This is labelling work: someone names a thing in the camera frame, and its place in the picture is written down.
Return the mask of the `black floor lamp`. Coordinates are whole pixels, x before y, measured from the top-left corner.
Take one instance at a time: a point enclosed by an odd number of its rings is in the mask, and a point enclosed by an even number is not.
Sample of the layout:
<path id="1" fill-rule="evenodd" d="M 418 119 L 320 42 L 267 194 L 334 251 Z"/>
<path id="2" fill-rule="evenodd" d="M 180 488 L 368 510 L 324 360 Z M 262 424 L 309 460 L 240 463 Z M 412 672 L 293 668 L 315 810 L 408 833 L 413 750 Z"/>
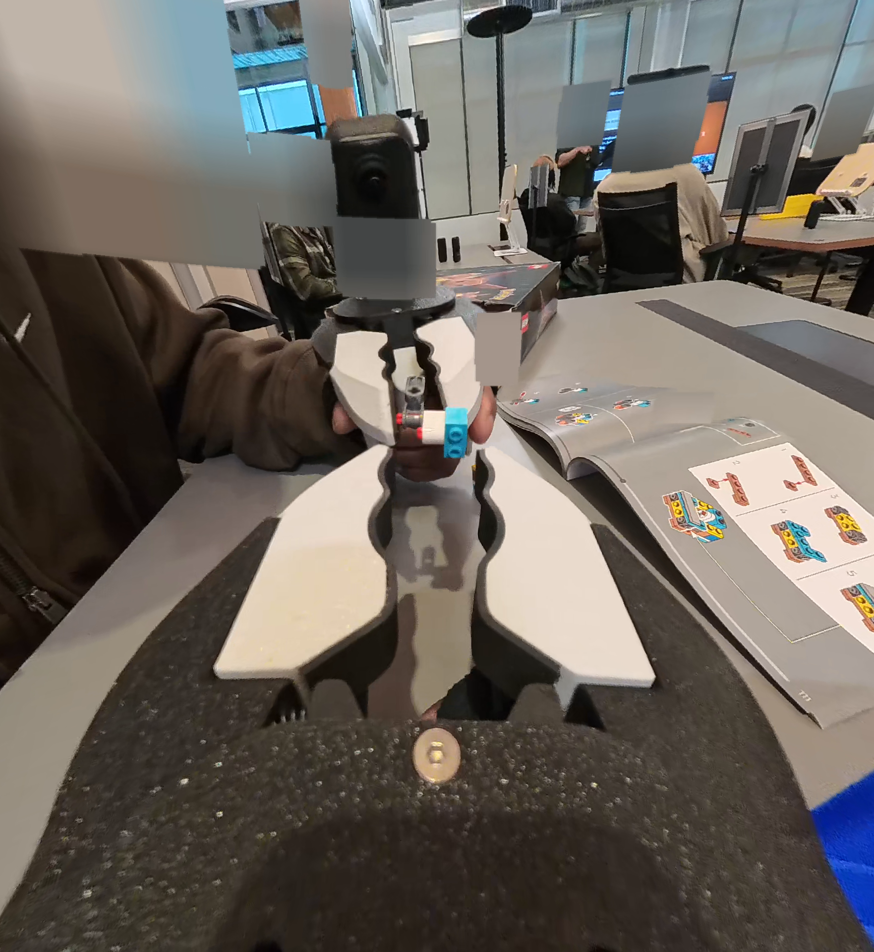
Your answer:
<path id="1" fill-rule="evenodd" d="M 478 40 L 492 40 L 495 56 L 496 132 L 499 184 L 507 163 L 505 118 L 505 44 L 504 38 L 529 25 L 533 17 L 530 2 L 500 1 L 480 8 L 466 21 L 466 34 Z"/>

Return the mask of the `white phone stand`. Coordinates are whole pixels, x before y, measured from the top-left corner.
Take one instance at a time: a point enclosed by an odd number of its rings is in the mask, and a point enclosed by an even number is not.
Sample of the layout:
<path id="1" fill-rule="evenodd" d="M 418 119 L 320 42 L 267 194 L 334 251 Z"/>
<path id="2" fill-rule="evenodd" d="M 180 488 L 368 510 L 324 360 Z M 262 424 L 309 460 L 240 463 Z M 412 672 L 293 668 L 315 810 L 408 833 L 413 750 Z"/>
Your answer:
<path id="1" fill-rule="evenodd" d="M 500 187 L 500 205 L 498 223 L 501 227 L 501 244 L 492 246 L 493 254 L 498 257 L 511 257 L 526 254 L 526 227 L 516 194 L 518 166 L 504 168 Z"/>

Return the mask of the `grey instruction booklet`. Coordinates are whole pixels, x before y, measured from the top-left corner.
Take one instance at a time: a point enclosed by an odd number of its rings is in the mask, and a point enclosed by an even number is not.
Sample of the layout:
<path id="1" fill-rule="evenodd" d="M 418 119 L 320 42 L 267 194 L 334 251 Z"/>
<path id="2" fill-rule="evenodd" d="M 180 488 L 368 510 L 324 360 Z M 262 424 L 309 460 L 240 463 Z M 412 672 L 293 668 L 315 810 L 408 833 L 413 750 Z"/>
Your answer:
<path id="1" fill-rule="evenodd" d="M 874 708 L 874 515 L 785 435 L 704 392 L 543 377 L 500 392 L 572 481 L 599 472 L 820 727 Z"/>

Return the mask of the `wooden laptop stand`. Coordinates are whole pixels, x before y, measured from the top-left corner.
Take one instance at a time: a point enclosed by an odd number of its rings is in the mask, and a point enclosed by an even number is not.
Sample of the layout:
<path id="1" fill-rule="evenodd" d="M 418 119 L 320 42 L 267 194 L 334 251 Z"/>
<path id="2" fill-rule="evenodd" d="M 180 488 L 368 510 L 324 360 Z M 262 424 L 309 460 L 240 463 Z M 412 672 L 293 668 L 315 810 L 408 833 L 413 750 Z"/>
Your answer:
<path id="1" fill-rule="evenodd" d="M 839 216 L 859 216 L 859 198 L 874 186 L 874 142 L 860 144 L 843 156 L 815 190 L 815 201 L 825 201 Z"/>

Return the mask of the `small toy brick assembly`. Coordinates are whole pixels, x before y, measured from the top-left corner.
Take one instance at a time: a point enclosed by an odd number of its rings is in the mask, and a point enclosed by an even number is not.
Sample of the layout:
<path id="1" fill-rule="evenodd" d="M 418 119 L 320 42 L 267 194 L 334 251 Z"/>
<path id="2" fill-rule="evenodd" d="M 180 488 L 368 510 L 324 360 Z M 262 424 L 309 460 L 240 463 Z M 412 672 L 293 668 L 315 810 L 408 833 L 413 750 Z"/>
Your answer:
<path id="1" fill-rule="evenodd" d="M 422 375 L 407 377 L 403 409 L 395 414 L 395 427 L 421 446 L 440 448 L 443 458 L 461 459 L 469 445 L 469 419 L 466 409 L 430 409 L 426 405 L 426 379 Z"/>

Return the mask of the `person's brown jacket torso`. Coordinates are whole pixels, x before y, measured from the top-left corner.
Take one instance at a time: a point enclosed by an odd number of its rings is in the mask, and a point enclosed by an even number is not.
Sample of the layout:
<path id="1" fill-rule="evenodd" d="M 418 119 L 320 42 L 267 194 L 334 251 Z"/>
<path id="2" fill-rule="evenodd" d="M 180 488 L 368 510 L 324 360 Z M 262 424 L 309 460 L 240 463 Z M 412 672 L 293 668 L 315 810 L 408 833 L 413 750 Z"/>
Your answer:
<path id="1" fill-rule="evenodd" d="M 145 262 L 0 244 L 0 689 L 181 486 L 212 329 Z"/>

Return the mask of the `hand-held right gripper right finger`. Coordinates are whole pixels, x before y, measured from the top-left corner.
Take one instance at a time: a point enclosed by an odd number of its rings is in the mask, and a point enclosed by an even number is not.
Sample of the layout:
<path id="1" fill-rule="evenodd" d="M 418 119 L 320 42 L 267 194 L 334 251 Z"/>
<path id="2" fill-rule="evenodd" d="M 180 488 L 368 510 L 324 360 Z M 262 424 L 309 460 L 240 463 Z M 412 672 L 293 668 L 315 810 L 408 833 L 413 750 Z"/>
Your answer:
<path id="1" fill-rule="evenodd" d="M 472 659 L 497 686 L 651 686 L 656 673 L 593 525 L 502 450 L 478 451 Z"/>

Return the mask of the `wall screen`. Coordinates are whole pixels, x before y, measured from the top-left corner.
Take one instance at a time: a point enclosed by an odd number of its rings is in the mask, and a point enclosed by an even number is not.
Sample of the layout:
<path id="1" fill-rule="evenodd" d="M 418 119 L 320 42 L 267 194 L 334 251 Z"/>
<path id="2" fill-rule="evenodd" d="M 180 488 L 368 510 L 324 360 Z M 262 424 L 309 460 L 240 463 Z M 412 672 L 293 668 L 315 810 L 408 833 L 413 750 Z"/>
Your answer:
<path id="1" fill-rule="evenodd" d="M 706 178 L 713 174 L 716 166 L 736 76 L 737 74 L 734 72 L 713 74 L 709 82 L 706 111 L 692 157 L 693 164 Z M 601 140 L 600 161 L 595 172 L 596 182 L 606 177 L 612 168 L 611 162 L 621 117 L 622 98 L 622 87 L 610 90 L 604 135 Z"/>

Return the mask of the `person's left hand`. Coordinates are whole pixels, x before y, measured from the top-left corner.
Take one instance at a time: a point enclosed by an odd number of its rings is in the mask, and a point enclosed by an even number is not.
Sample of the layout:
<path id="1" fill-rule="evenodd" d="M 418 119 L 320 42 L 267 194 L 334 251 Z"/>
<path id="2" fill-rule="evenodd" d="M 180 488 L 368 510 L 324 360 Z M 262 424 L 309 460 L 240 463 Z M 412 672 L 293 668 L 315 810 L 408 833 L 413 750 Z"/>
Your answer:
<path id="1" fill-rule="evenodd" d="M 490 438 L 497 415 L 497 397 L 493 387 L 484 387 L 481 404 L 476 417 L 470 423 L 469 439 L 477 446 Z M 347 435 L 356 430 L 357 424 L 339 402 L 332 409 L 331 425 L 336 435 Z M 395 470 L 412 482 L 433 482 L 453 475 L 459 460 L 443 457 L 440 446 L 422 444 L 409 432 L 399 431 L 393 449 L 392 461 Z"/>

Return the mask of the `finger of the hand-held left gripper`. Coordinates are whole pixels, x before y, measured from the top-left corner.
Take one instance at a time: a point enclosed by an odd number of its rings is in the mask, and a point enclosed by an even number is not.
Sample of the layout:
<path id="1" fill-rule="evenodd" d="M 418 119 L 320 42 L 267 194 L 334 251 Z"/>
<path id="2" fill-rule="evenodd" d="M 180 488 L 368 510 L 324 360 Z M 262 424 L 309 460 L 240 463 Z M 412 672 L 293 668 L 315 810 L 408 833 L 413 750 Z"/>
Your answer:
<path id="1" fill-rule="evenodd" d="M 476 340 L 466 320 L 438 318 L 416 327 L 415 337 L 427 349 L 443 408 L 465 410 L 468 417 L 476 417 L 481 384 L 476 375 Z"/>
<path id="2" fill-rule="evenodd" d="M 349 331 L 336 338 L 330 371 L 350 420 L 368 440 L 383 446 L 396 443 L 393 385 L 386 361 L 390 355 L 385 333 Z"/>

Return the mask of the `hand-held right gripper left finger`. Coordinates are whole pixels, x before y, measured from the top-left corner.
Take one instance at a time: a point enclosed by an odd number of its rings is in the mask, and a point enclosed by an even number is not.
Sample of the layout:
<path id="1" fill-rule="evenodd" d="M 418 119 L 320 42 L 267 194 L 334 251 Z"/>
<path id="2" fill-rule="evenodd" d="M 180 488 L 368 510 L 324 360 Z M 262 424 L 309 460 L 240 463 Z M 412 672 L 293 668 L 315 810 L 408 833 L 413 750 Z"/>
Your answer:
<path id="1" fill-rule="evenodd" d="M 392 456 L 373 446 L 285 508 L 215 661 L 220 679 L 375 681 L 389 667 Z"/>

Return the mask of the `grey monitor on stand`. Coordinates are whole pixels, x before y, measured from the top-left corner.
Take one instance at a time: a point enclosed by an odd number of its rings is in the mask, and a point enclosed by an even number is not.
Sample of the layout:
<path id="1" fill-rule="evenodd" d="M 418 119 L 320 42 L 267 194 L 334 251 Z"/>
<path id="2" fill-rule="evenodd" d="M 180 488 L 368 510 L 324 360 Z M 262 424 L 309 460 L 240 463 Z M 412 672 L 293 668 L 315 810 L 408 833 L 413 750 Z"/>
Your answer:
<path id="1" fill-rule="evenodd" d="M 721 214 L 737 218 L 734 237 L 717 275 L 778 292 L 779 282 L 761 277 L 753 265 L 739 267 L 742 240 L 752 216 L 781 211 L 806 133 L 816 119 L 811 104 L 740 127 Z"/>

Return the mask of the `person's left forearm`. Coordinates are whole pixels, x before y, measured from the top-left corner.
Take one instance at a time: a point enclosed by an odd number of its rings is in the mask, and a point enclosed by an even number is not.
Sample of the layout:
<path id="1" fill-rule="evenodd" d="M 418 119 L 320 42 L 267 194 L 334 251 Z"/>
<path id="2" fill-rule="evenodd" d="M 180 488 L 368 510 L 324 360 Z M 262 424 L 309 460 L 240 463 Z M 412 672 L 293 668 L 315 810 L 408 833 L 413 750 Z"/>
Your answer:
<path id="1" fill-rule="evenodd" d="M 232 454 L 253 468 L 287 471 L 351 457 L 354 440 L 334 429 L 329 375 L 309 340 L 208 331 L 185 376 L 180 458 L 197 463 Z"/>

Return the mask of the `brown-topped desk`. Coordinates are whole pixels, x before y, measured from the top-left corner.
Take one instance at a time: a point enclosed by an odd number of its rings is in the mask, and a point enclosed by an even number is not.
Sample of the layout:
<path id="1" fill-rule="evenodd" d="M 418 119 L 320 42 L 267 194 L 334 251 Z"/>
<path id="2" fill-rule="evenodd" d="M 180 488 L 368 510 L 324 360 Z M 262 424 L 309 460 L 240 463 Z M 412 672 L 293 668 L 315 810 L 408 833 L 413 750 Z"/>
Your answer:
<path id="1" fill-rule="evenodd" d="M 785 252 L 815 255 L 844 252 L 859 256 L 865 264 L 860 268 L 845 310 L 868 316 L 874 307 L 874 217 L 833 216 L 807 229 L 803 218 L 762 220 L 755 216 L 747 220 L 742 244 Z"/>

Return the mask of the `black mesh office chair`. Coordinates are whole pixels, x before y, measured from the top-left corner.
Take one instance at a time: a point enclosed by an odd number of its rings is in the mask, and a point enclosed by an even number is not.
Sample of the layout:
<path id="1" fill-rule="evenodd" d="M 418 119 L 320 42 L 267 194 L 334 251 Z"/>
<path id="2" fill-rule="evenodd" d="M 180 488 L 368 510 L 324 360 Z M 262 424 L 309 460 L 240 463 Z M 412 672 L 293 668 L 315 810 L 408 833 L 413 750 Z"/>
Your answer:
<path id="1" fill-rule="evenodd" d="M 598 192 L 602 292 L 648 291 L 684 278 L 678 186 Z"/>

